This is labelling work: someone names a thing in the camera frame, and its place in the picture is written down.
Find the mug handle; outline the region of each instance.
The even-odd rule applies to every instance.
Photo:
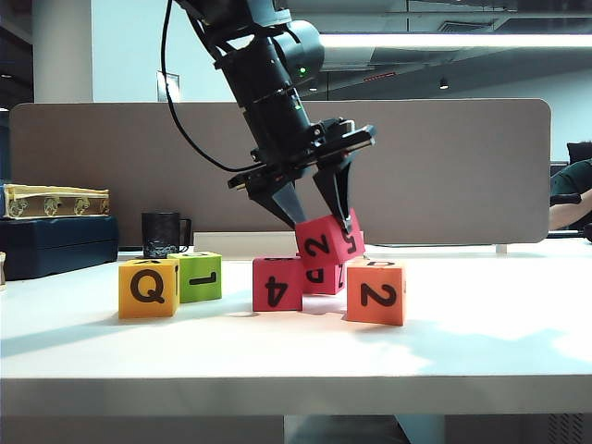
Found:
[[[179,219],[179,227],[182,222],[185,222],[185,236],[184,242],[181,245],[183,247],[179,247],[179,253],[185,253],[189,250],[189,246],[191,245],[191,219],[188,218],[181,218]]]

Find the foam cube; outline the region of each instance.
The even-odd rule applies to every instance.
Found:
[[[395,261],[358,260],[348,265],[348,321],[402,326],[405,266]]]
[[[345,288],[345,265],[332,265],[304,273],[305,294],[337,294]]]
[[[179,260],[141,259],[119,266],[119,318],[172,316],[179,307]]]
[[[180,302],[198,302],[222,297],[222,256],[217,253],[170,253],[179,260]]]
[[[364,254],[364,239],[355,212],[350,210],[351,233],[333,215],[296,224],[296,243],[307,270],[343,264]]]
[[[258,257],[253,260],[253,311],[302,310],[302,259]]]

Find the red cube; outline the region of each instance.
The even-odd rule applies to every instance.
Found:
[[[302,259],[258,257],[253,260],[253,311],[302,310]]]
[[[304,273],[305,294],[337,294],[345,289],[344,264],[325,266]]]
[[[364,254],[364,239],[353,209],[350,215],[351,233],[333,215],[296,225],[296,243],[307,270],[343,264]]]

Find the orange cube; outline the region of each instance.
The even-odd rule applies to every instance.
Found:
[[[394,261],[358,260],[348,265],[348,321],[402,326],[405,267]]]
[[[141,259],[119,266],[119,318],[172,316],[179,307],[179,259]]]

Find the navy blue box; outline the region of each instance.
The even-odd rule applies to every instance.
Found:
[[[117,260],[112,216],[0,220],[6,280],[41,278]]]

